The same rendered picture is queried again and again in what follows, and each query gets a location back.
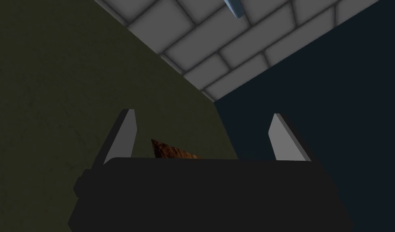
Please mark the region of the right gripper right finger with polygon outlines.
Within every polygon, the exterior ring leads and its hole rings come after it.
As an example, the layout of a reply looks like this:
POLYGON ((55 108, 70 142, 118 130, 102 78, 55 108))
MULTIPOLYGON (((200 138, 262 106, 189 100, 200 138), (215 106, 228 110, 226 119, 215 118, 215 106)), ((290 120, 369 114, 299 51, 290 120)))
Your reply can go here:
POLYGON ((316 161, 316 156, 284 115, 273 115, 268 136, 276 160, 316 161))

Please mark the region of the pale blue ceiling fixture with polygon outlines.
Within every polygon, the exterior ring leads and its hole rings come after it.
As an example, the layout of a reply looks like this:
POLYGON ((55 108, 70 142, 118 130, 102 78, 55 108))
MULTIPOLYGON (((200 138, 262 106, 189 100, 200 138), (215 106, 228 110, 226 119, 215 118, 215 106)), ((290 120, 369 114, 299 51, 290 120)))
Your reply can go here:
POLYGON ((240 0, 224 0, 224 2, 236 18, 241 18, 244 15, 244 9, 240 0))

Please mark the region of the brown wooden furniture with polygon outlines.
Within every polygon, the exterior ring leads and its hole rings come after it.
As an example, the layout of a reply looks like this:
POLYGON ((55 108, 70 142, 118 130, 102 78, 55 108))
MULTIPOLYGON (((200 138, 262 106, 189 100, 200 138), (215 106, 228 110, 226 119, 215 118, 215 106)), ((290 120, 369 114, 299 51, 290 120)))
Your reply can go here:
POLYGON ((151 140, 153 151, 156 158, 176 158, 176 159, 202 159, 199 156, 180 150, 176 147, 151 140))

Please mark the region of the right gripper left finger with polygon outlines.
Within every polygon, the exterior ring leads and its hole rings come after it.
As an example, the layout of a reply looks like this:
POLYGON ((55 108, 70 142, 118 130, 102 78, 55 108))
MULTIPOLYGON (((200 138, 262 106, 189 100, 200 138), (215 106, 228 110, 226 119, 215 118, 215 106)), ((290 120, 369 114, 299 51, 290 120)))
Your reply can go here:
POLYGON ((95 157, 94 166, 103 166, 116 157, 131 157, 137 133, 135 111, 123 109, 95 157))

